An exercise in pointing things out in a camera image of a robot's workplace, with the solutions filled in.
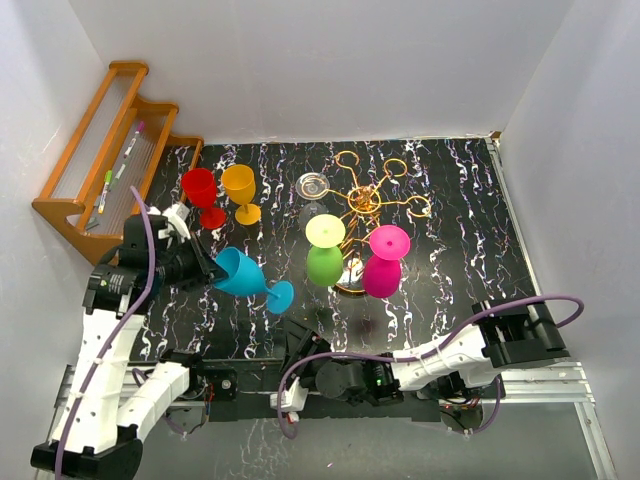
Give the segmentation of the blue wine glass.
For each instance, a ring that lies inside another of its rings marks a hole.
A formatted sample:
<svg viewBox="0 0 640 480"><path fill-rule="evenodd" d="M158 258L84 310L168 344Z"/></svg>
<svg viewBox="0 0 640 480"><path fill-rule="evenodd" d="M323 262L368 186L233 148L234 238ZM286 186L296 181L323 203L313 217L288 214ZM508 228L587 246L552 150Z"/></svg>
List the blue wine glass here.
<svg viewBox="0 0 640 480"><path fill-rule="evenodd" d="M294 300L294 287L286 280L268 287L260 266L235 247L220 251L215 259L228 276L216 280L213 285L230 295L249 297L257 294L267 296L267 310L273 314L284 313Z"/></svg>

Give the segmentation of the red wine glass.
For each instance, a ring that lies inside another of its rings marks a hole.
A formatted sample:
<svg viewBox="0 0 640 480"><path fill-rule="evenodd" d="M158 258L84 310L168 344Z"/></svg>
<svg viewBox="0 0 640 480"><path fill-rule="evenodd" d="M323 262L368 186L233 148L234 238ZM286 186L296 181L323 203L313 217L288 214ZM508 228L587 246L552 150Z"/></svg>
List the red wine glass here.
<svg viewBox="0 0 640 480"><path fill-rule="evenodd" d="M183 175L181 186L187 199L199 209L199 221L203 228L214 230L225 223L225 212L215 206L217 183L210 170L205 168L189 170Z"/></svg>

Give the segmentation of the yellow orange wine glass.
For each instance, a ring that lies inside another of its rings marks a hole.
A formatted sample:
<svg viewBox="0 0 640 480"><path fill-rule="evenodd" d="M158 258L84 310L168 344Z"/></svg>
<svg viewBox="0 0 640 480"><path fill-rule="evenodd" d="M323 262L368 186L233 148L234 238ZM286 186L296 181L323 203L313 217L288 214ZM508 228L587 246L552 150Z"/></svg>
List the yellow orange wine glass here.
<svg viewBox="0 0 640 480"><path fill-rule="evenodd" d="M242 225L253 225L261 219L261 209L253 203L256 182L253 170L243 164L228 167L221 176L226 195L238 205L235 220Z"/></svg>

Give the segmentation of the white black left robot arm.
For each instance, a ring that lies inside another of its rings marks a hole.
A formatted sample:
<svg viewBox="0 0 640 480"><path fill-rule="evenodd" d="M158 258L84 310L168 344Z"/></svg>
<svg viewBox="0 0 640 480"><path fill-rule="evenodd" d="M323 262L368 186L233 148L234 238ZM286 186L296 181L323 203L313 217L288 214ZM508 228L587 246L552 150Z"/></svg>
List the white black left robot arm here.
<svg viewBox="0 0 640 480"><path fill-rule="evenodd" d="M122 243L95 265L72 385L50 440L32 450L32 467L58 479L132 479L144 440L170 405L204 392L201 355L169 349L138 390L121 399L133 344L158 292L227 276L189 231L187 214L176 204L131 216Z"/></svg>

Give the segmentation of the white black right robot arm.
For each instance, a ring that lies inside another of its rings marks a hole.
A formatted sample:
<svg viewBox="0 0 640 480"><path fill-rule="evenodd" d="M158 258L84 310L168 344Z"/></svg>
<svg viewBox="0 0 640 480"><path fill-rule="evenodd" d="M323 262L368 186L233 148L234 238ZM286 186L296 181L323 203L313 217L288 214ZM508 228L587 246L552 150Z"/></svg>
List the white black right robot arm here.
<svg viewBox="0 0 640 480"><path fill-rule="evenodd" d="M574 298L575 312L556 322L547 306L552 299L541 295L480 302L446 337L380 355L334 352L310 332L306 338L317 349L299 349L289 356L270 402L299 412L309 391L315 390L328 399L380 406L400 402L404 393L445 377L453 394L469 396L504 370L547 366L567 357L560 330L582 314L584 303Z"/></svg>

